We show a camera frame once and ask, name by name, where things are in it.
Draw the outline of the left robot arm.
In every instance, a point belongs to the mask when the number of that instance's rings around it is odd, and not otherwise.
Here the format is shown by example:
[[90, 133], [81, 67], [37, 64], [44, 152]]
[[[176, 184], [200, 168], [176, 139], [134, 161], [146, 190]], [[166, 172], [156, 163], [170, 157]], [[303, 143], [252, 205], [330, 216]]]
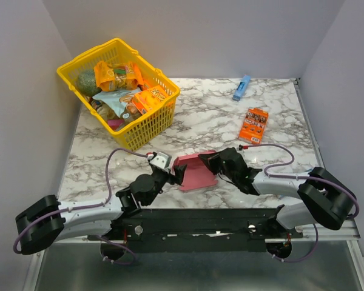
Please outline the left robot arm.
[[152, 165], [150, 175], [138, 176], [116, 195], [110, 194], [106, 200], [93, 204], [58, 201], [56, 196], [47, 195], [16, 216], [18, 237], [13, 251], [22, 255], [37, 253], [50, 247], [64, 230], [95, 221], [104, 221], [102, 233], [108, 239], [117, 239], [123, 228], [116, 219], [151, 205], [165, 184], [182, 185], [186, 168], [175, 166], [171, 173]]

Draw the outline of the pink paper box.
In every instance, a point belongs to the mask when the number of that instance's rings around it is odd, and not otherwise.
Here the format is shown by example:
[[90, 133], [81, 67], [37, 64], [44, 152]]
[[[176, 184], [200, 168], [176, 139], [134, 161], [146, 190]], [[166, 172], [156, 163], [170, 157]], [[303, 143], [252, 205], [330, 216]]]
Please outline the pink paper box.
[[179, 190], [190, 191], [212, 187], [218, 184], [216, 177], [204, 165], [198, 157], [199, 153], [191, 155], [178, 156], [173, 166], [187, 166], [184, 173], [184, 179]]

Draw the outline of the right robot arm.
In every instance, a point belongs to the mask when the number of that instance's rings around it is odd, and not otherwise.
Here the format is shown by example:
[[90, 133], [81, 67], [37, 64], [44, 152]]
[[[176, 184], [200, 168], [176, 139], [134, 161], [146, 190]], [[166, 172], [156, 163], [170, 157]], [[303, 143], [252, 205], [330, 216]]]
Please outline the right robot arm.
[[264, 169], [249, 167], [241, 154], [248, 145], [230, 147], [198, 157], [214, 175], [224, 175], [247, 195], [280, 195], [300, 199], [300, 203], [280, 206], [267, 222], [268, 233], [276, 238], [297, 226], [318, 223], [338, 230], [344, 221], [359, 214], [359, 204], [352, 191], [323, 167], [309, 172], [279, 174], [273, 164]]

